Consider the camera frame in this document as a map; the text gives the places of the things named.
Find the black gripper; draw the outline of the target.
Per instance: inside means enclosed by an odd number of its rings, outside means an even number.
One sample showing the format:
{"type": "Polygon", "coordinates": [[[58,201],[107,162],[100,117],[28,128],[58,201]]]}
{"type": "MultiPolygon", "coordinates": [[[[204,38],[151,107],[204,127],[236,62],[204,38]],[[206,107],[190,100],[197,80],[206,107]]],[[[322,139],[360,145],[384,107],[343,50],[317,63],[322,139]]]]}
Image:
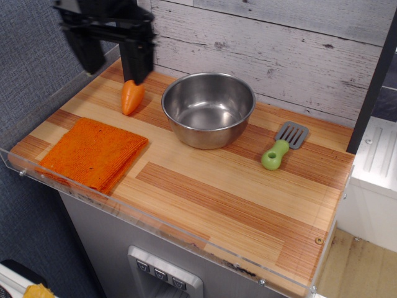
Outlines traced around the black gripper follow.
{"type": "Polygon", "coordinates": [[[87,73],[93,75],[105,63],[100,40],[120,43],[125,82],[139,85],[153,71],[154,15],[135,1],[54,1],[53,7],[60,13],[66,40],[87,73]]]}

